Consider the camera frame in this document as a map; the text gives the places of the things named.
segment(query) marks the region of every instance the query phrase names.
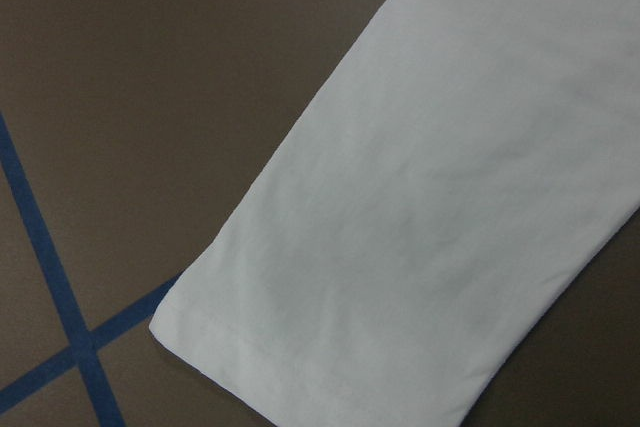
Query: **cloth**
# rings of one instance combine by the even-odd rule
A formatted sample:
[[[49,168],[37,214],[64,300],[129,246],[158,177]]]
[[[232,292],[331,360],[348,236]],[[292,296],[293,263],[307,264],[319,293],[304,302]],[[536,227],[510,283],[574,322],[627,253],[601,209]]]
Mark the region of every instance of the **cloth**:
[[[459,425],[639,133],[640,0],[387,0],[151,330],[280,427]]]

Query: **white cloth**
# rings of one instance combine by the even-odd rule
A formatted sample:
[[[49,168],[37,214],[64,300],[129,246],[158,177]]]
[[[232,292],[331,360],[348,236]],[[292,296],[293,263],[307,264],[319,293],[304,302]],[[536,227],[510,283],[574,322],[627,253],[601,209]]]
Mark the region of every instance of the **white cloth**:
[[[640,0],[387,0],[153,318],[281,427],[453,427],[640,202]]]

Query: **white fabric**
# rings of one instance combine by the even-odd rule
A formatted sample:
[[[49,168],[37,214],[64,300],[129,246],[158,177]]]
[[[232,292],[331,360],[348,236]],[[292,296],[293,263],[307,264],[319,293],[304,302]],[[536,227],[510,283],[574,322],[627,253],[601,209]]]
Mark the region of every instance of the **white fabric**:
[[[456,426],[639,132],[640,0],[387,0],[151,330],[281,427]]]

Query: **blue line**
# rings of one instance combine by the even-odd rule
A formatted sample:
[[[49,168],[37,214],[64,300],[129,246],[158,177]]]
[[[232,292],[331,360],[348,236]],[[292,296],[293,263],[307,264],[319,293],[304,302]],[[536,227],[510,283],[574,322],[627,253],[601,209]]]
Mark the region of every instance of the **blue line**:
[[[35,369],[0,390],[0,415],[18,402],[35,393],[49,382],[57,379],[75,365],[73,353],[67,347]]]
[[[137,300],[119,314],[114,315],[92,332],[96,349],[101,349],[112,340],[138,325],[156,310],[156,307],[171,288],[179,275],[167,280],[147,295]]]
[[[122,427],[122,414],[1,114],[0,160],[98,421],[102,427]]]

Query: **dark brown background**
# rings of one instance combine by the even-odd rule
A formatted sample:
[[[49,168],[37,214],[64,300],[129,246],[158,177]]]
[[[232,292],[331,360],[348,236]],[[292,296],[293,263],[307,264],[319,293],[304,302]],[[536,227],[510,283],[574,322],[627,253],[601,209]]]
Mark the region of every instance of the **dark brown background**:
[[[0,0],[0,108],[90,328],[210,243],[383,1]],[[66,340],[3,176],[0,229],[1,388]],[[640,425],[639,239],[636,216],[466,427]],[[146,322],[100,358],[130,426],[270,425]],[[97,421],[74,369],[0,425]]]

